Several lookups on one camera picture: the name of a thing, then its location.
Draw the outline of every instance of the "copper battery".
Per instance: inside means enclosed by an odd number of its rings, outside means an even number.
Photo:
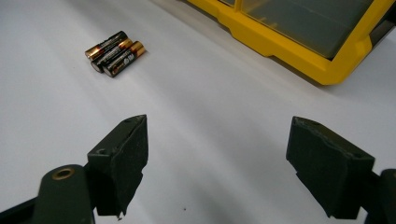
[[[102,54],[95,60],[91,62],[92,67],[100,73],[103,73],[103,65],[108,64],[109,61],[116,56],[121,51],[128,49],[132,46],[133,42],[131,39],[127,38],[124,41],[120,42],[116,47],[109,50],[107,53]]]
[[[115,77],[127,66],[133,63],[140,55],[146,52],[145,47],[139,41],[132,44],[129,49],[120,52],[109,64],[103,66],[103,70],[110,77]]]
[[[90,61],[93,61],[102,54],[113,49],[115,46],[117,46],[120,42],[122,42],[126,38],[128,38],[128,36],[123,31],[119,31],[118,33],[114,34],[113,36],[103,41],[102,43],[93,46],[90,49],[87,49],[85,51],[85,55]]]

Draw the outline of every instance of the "white table surface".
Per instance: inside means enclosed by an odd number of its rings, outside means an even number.
[[[148,52],[116,78],[84,51],[123,30]],[[127,216],[96,223],[362,223],[327,218],[286,161],[292,116],[396,167],[396,32],[342,84],[313,85],[177,0],[0,2],[0,211],[148,115],[149,161]]]

